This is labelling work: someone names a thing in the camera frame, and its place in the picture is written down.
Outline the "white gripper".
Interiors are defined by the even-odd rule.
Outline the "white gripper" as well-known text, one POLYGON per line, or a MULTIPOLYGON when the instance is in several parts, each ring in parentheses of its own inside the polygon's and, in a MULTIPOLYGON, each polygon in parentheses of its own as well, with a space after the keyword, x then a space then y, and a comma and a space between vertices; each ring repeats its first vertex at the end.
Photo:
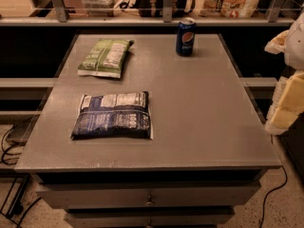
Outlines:
MULTIPOLYGON (((269 41, 264 50, 272 54, 284 53, 287 66, 303 70, 304 13, 299 15, 289 30, 280 32, 269 41)), ((272 101, 265 130, 271 135, 281 135, 304 112, 304 72, 296 72, 289 78, 280 77, 272 101)))

